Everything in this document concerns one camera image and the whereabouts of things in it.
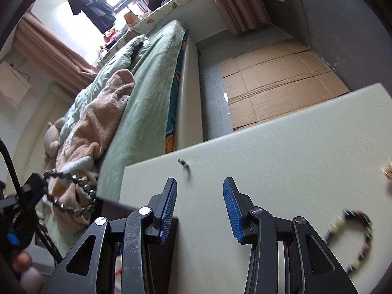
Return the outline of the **person's hand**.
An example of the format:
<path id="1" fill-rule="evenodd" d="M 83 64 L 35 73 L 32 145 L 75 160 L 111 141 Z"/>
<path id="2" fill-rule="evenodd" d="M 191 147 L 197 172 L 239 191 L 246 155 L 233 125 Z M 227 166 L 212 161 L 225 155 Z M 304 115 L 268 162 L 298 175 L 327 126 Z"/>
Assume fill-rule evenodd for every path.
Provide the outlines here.
<path id="1" fill-rule="evenodd" d="M 33 267 L 32 258 L 27 252 L 20 252 L 15 256 L 13 269 L 20 274 L 19 283 L 27 293 L 39 293 L 44 279 L 41 273 Z"/>

